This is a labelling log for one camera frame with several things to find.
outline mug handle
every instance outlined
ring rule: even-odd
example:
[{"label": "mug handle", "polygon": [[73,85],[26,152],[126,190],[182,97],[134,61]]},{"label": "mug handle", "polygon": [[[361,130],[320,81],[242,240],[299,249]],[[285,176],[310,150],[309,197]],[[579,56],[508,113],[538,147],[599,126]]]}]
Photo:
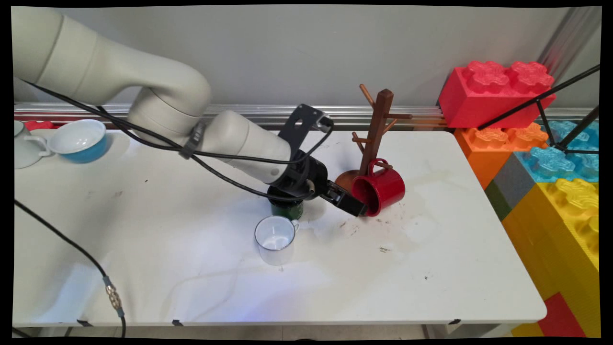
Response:
[{"label": "mug handle", "polygon": [[370,161],[370,163],[368,164],[368,175],[369,176],[374,176],[375,175],[375,173],[373,172],[373,169],[375,168],[375,164],[378,161],[381,161],[381,162],[387,164],[387,161],[385,159],[383,159],[383,158],[375,158],[374,160]]},{"label": "mug handle", "polygon": [[42,136],[25,136],[23,137],[23,140],[39,142],[42,145],[42,147],[45,148],[44,151],[39,152],[39,156],[46,157],[46,156],[51,155],[51,150],[49,150],[49,146],[47,146],[47,140],[43,138]]},{"label": "mug handle", "polygon": [[294,219],[292,220],[292,224],[294,224],[294,231],[298,232],[298,229],[300,228],[300,223],[298,223],[298,221]]}]

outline metal rail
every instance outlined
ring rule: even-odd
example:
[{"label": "metal rail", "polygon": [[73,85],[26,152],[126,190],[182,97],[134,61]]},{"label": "metal rail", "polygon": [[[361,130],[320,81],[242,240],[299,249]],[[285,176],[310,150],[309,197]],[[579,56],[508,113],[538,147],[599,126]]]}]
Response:
[{"label": "metal rail", "polygon": [[[130,104],[108,104],[106,110],[120,118],[128,115]],[[249,104],[212,104],[207,108],[205,117],[213,118],[222,110],[234,110],[246,118],[264,127],[267,130],[280,130],[289,115],[296,106],[255,106]],[[336,130],[342,131],[361,131],[368,130],[370,117],[373,109],[370,106],[317,106],[334,120]],[[16,103],[14,105],[15,120],[20,121],[51,121],[62,124],[81,120],[83,118],[94,118],[107,124],[110,122],[96,115],[90,114],[70,104],[63,103]],[[547,118],[553,121],[580,121],[592,111],[592,108],[549,108],[545,110]],[[410,120],[398,120],[392,127],[392,131],[410,131],[414,128],[432,127],[446,128],[447,123],[439,107],[414,107],[414,106],[392,106],[391,113],[394,114],[413,114]],[[542,124],[542,120],[536,119],[537,123]]]}]

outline wooden mug tree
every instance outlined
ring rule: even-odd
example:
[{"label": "wooden mug tree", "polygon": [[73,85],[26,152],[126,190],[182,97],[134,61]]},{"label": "wooden mug tree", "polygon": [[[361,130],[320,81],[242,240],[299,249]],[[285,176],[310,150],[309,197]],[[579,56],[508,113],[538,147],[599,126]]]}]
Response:
[{"label": "wooden mug tree", "polygon": [[[348,192],[351,192],[351,184],[356,176],[366,175],[368,173],[368,164],[377,158],[379,145],[381,144],[383,135],[389,131],[399,119],[411,119],[413,117],[411,114],[389,113],[390,109],[392,108],[392,100],[394,99],[394,93],[390,90],[385,89],[379,91],[376,101],[374,101],[370,96],[364,84],[360,84],[360,90],[362,90],[366,100],[373,108],[373,116],[370,119],[370,127],[368,128],[368,136],[366,139],[358,138],[356,132],[351,133],[353,135],[352,141],[357,143],[358,148],[362,152],[362,163],[360,164],[360,169],[345,171],[344,173],[340,174],[335,181],[337,185],[341,186]],[[388,118],[391,118],[392,121],[386,126],[386,121]],[[387,165],[382,162],[377,162],[375,165],[386,169],[392,168],[391,165]]]}]

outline floor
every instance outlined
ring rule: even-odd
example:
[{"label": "floor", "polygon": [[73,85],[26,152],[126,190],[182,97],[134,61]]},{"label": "floor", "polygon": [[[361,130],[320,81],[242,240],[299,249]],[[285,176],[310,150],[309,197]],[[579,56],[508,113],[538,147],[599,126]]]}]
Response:
[{"label": "floor", "polygon": [[[40,328],[21,328],[37,336]],[[68,336],[115,337],[121,327],[73,327]],[[128,338],[218,339],[218,340],[390,340],[426,339],[421,325],[365,326],[208,326],[208,327],[128,327]]]}]

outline green cup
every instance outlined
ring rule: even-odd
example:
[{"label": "green cup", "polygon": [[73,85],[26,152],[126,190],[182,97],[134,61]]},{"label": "green cup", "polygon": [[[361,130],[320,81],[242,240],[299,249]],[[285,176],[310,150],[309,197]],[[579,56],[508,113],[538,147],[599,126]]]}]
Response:
[{"label": "green cup", "polygon": [[[293,197],[293,195],[287,194],[278,190],[275,187],[270,186],[268,188],[268,194],[275,196],[285,196],[288,198]],[[302,201],[280,201],[268,199],[270,202],[270,210],[273,215],[280,215],[289,220],[298,220],[302,217],[303,204]]]}]

